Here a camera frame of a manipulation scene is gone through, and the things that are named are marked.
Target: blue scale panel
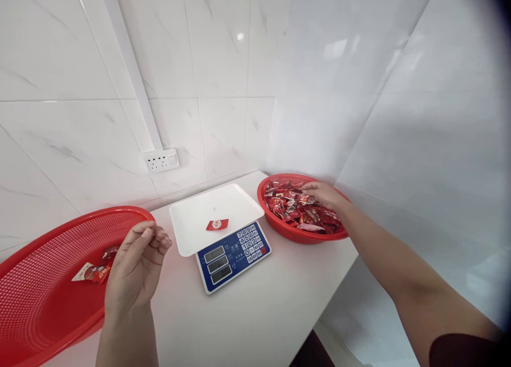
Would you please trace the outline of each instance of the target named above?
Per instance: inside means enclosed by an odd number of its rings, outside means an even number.
[[[196,257],[206,293],[212,294],[270,253],[257,221],[199,251]]]

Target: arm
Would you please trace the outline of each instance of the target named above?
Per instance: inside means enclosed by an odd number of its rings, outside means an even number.
[[[155,222],[141,222],[120,246],[105,297],[96,367],[158,367],[151,298],[171,246]]]
[[[448,333],[497,340],[500,330],[450,287],[410,247],[379,226],[334,188],[318,182],[302,187],[333,209],[371,273],[390,295],[422,367],[439,336]]]

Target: digital scale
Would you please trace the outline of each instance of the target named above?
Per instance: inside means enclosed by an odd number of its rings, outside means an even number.
[[[259,204],[232,183],[170,205],[179,253],[195,254],[210,295],[271,253],[257,219]],[[209,221],[228,219],[223,230],[206,230]]]
[[[271,253],[256,221],[195,254],[206,294],[212,294]]]

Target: person's left hand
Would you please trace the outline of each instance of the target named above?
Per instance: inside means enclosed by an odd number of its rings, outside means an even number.
[[[105,312],[123,314],[149,304],[160,279],[163,258],[172,245],[156,222],[131,228],[117,251],[106,286]]]

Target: red candy pile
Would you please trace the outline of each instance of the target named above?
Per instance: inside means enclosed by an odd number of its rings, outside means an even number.
[[[335,234],[342,229],[341,220],[333,210],[319,203],[300,188],[303,181],[271,181],[265,191],[266,206],[281,220],[306,231]]]

